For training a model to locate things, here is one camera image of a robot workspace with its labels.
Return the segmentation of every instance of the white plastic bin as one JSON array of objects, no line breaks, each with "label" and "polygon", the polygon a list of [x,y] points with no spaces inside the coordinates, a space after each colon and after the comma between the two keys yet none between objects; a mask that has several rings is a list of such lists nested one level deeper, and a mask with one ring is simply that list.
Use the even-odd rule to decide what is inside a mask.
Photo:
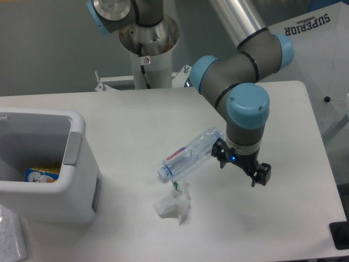
[{"label": "white plastic bin", "polygon": [[[78,112],[0,108],[0,204],[49,222],[91,222],[101,174]],[[54,183],[22,182],[28,168],[62,163]]]}]

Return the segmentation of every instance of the metal pole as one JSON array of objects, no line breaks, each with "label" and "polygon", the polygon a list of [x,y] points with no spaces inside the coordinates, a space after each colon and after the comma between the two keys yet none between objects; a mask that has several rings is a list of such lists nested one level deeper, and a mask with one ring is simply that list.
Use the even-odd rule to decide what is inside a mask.
[{"label": "metal pole", "polygon": [[266,28],[251,0],[210,0],[210,3],[236,46]]}]

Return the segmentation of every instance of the bottle cap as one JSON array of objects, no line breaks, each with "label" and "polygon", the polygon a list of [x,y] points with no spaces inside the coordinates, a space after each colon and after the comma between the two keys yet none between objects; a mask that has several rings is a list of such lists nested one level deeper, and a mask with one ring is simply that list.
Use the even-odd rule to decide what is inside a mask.
[{"label": "bottle cap", "polygon": [[163,181],[166,181],[169,179],[169,177],[167,176],[167,173],[166,171],[164,170],[164,168],[159,168],[158,169],[158,174],[160,176],[160,178],[163,180]]}]

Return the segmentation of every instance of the black object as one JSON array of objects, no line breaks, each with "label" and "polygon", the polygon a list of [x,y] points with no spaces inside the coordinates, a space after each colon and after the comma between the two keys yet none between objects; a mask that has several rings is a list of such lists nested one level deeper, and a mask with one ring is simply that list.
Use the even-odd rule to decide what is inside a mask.
[{"label": "black object", "polygon": [[334,246],[338,250],[349,249],[349,222],[330,223],[329,229],[332,234]]},{"label": "black object", "polygon": [[251,177],[254,187],[255,183],[265,186],[270,179],[271,165],[257,161],[259,149],[253,154],[247,156],[235,154],[234,148],[229,148],[227,143],[219,138],[212,146],[211,156],[216,157],[220,162],[220,168],[223,168],[226,163],[232,163],[240,167],[246,175]]}]

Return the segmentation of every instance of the gray wall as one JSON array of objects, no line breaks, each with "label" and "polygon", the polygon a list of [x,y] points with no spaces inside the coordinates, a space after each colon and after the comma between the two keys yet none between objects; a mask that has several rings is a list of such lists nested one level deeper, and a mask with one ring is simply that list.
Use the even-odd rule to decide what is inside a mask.
[{"label": "gray wall", "polygon": [[[100,77],[131,75],[118,34],[99,34],[87,0],[0,2],[0,96],[87,92]],[[310,1],[254,1],[267,25],[300,15]],[[208,0],[164,0],[180,28],[173,71],[204,55],[236,53]]]}]

